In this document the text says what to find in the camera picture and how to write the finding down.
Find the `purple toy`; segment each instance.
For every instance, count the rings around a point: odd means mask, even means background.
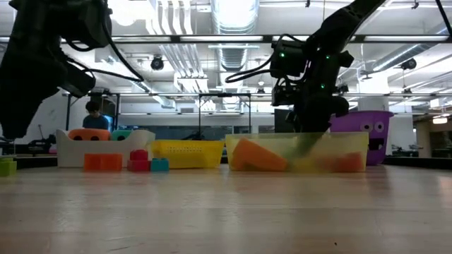
[[[389,111],[356,111],[347,116],[332,117],[331,132],[366,131],[369,133],[367,165],[374,166],[383,162],[386,156],[389,119],[394,114]]]

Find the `orange toy block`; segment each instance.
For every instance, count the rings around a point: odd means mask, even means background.
[[[85,171],[121,171],[122,154],[85,154],[83,169]]]
[[[274,152],[253,143],[246,138],[240,139],[233,152],[234,159],[239,166],[248,164],[261,171],[284,171],[287,160]]]
[[[336,161],[334,172],[354,173],[364,171],[364,162],[359,152],[353,152]]]

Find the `ceiling pipe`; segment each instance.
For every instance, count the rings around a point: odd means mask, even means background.
[[[215,34],[252,34],[256,28],[259,0],[210,0]],[[246,64],[247,49],[219,49],[221,66],[240,71]]]
[[[160,21],[159,21],[159,8],[157,5],[157,0],[149,0],[150,4],[150,18],[149,22],[146,23],[146,30],[149,32],[149,34],[154,35],[163,35],[163,31],[160,28]],[[173,58],[173,56],[170,54],[172,52],[169,45],[160,45],[159,46],[160,51],[167,57],[169,64],[171,67],[176,71],[176,73],[179,75],[179,77],[183,77],[185,74],[182,72],[181,66],[179,66],[176,63],[176,60]]]
[[[183,34],[183,32],[181,29],[181,18],[180,18],[181,8],[180,8],[179,0],[172,0],[172,10],[173,10],[172,27],[174,28],[174,31],[176,32],[177,35],[181,35],[181,34]],[[199,76],[198,71],[195,69],[195,66],[194,66],[193,56],[191,55],[191,52],[188,50],[186,44],[182,45],[182,51],[187,56],[187,59],[189,60],[189,63],[191,66],[191,70],[190,70],[187,62],[185,61],[184,55],[180,54],[180,56],[182,57],[182,61],[183,61],[182,64],[186,68],[186,72],[190,73],[190,76]]]
[[[184,0],[184,29],[185,33],[188,35],[193,34],[193,30],[191,29],[191,4],[190,0]],[[198,56],[198,50],[195,44],[189,44],[187,49],[193,56],[194,65],[196,66],[196,70],[198,71],[198,76],[200,78],[204,78],[204,71],[201,65],[201,60]]]
[[[162,28],[163,32],[165,32],[166,35],[171,35],[171,28],[170,28],[170,22],[169,22],[169,4],[168,0],[162,0]],[[176,65],[181,68],[182,73],[184,74],[184,78],[188,78],[191,76],[190,69],[188,65],[185,62],[184,56],[179,50],[178,45],[170,45],[169,48],[172,49],[172,51],[169,51],[169,53],[172,55],[172,57],[175,60]]]
[[[429,30],[428,35],[448,35],[447,28],[444,24],[440,24],[433,29]],[[385,71],[389,68],[397,66],[398,64],[407,61],[414,56],[417,56],[432,47],[435,47],[438,43],[422,43],[422,44],[407,44],[391,52],[385,57],[375,61],[371,66],[371,73]]]

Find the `wooden table surface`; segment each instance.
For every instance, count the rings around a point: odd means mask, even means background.
[[[452,253],[452,172],[0,179],[0,253]]]

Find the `cable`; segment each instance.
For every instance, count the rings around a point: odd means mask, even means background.
[[[80,48],[79,46],[75,45],[71,40],[66,40],[66,42],[71,48],[75,49],[78,52],[89,52],[94,49],[92,47]]]
[[[77,60],[72,59],[72,58],[69,57],[69,56],[66,56],[66,60],[67,60],[69,63],[73,63],[73,64],[78,65],[78,66],[80,66],[81,68],[83,68],[83,72],[89,72],[89,73],[91,74],[91,76],[93,77],[93,79],[94,79],[94,83],[96,82],[96,76],[94,75],[93,70],[92,70],[91,68],[88,68],[88,67],[87,67],[86,65],[84,65],[83,63],[80,63],[80,62],[78,62]]]
[[[116,45],[113,42],[112,36],[109,34],[109,30],[107,28],[107,21],[106,21],[106,16],[107,16],[107,12],[108,12],[108,0],[98,0],[100,5],[103,7],[101,8],[101,19],[102,19],[102,30],[105,33],[105,37],[107,38],[107,41],[109,43],[109,45],[112,47],[114,53],[118,56],[119,60],[121,60],[121,62],[125,65],[125,67],[132,72],[137,78],[132,78],[132,77],[128,77],[125,75],[119,75],[116,73],[110,73],[110,72],[100,72],[101,70],[96,70],[94,71],[94,69],[92,70],[93,72],[99,72],[99,73],[104,73],[104,74],[108,74],[108,75],[113,75],[119,78],[124,78],[130,81],[135,81],[135,82],[143,82],[144,78],[143,76],[138,73],[137,71],[135,71],[135,69],[127,62],[127,60],[122,56],[121,52],[119,51],[119,49],[116,47]]]
[[[100,69],[89,68],[89,69],[83,70],[83,72],[102,73],[102,74],[106,74],[106,75],[112,75],[112,76],[117,77],[117,78],[127,79],[127,80],[134,81],[134,82],[142,82],[142,81],[139,81],[138,79],[135,79],[135,78],[131,78],[131,77],[128,77],[128,76],[125,76],[125,75],[121,75],[121,74],[118,74],[118,73],[113,73],[111,71],[104,71],[104,70],[100,70]]]
[[[276,42],[276,44],[279,44],[280,41],[281,41],[284,37],[289,37],[290,39],[292,39],[292,40],[294,40],[294,41],[296,41],[296,42],[303,42],[303,41],[301,41],[301,40],[295,38],[293,35],[282,34],[282,35],[278,38],[278,41]],[[273,53],[271,54],[271,56],[267,59],[267,61],[265,61],[265,62],[264,62],[263,64],[261,64],[260,66],[257,66],[257,67],[255,67],[255,68],[253,68],[253,69],[249,69],[249,70],[247,70],[247,71],[241,71],[241,72],[232,74],[231,76],[229,76],[229,77],[227,77],[227,78],[225,79],[225,82],[226,82],[226,83],[234,83],[234,82],[237,82],[237,81],[241,81],[241,80],[244,80],[244,79],[253,77],[253,76],[258,75],[258,74],[260,74],[260,73],[270,73],[270,72],[272,72],[272,71],[277,71],[277,70],[271,70],[271,71],[268,70],[268,71],[264,71],[264,72],[259,72],[260,69],[262,69],[263,67],[265,67],[266,65],[268,65],[268,64],[271,62],[271,59],[273,58],[273,55],[274,55],[274,54],[275,54],[275,52],[273,52]]]

